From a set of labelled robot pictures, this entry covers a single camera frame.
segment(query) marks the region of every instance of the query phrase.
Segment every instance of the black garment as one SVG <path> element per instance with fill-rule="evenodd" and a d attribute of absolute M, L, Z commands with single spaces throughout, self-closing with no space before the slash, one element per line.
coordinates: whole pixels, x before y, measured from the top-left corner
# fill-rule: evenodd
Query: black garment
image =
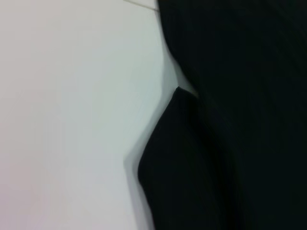
<path fill-rule="evenodd" d="M 176 113 L 161 118 L 164 141 L 153 134 L 140 163 L 156 229 L 307 229 L 307 2 L 158 2 L 169 50 L 200 98 L 197 131 L 167 126 Z M 194 138 L 201 144 L 181 146 Z M 196 153 L 201 161 L 180 158 Z M 160 171 L 160 154 L 180 166 Z M 183 187 L 174 205 L 170 191 Z"/>

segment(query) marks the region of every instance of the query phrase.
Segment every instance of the black fabric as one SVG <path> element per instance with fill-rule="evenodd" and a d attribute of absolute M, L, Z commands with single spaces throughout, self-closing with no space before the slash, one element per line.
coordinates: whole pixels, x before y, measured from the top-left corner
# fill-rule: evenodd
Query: black fabric
<path fill-rule="evenodd" d="M 178 124 L 166 109 L 140 163 L 156 229 L 307 229 L 307 3 L 158 3 L 199 99 Z"/>

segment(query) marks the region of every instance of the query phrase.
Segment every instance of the white wall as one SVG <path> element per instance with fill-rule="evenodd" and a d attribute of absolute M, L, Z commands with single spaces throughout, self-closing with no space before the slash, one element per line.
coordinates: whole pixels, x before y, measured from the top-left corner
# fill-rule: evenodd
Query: white wall
<path fill-rule="evenodd" d="M 0 1 L 0 229 L 153 229 L 137 160 L 176 87 L 154 11 Z"/>

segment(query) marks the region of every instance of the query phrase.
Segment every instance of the dark cloth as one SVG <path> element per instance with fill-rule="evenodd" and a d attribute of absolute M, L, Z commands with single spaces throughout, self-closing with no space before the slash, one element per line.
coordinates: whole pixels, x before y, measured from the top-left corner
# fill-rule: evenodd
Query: dark cloth
<path fill-rule="evenodd" d="M 199 99 L 178 124 L 168 106 L 140 163 L 156 229 L 307 229 L 307 2 L 158 3 Z"/>

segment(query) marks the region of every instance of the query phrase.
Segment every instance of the dark clothing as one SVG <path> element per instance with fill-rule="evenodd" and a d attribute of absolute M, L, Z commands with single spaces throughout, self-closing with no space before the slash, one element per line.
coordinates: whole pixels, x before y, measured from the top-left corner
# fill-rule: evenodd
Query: dark clothing
<path fill-rule="evenodd" d="M 307 2 L 158 2 L 199 99 L 175 92 L 140 162 L 156 229 L 307 229 Z"/>

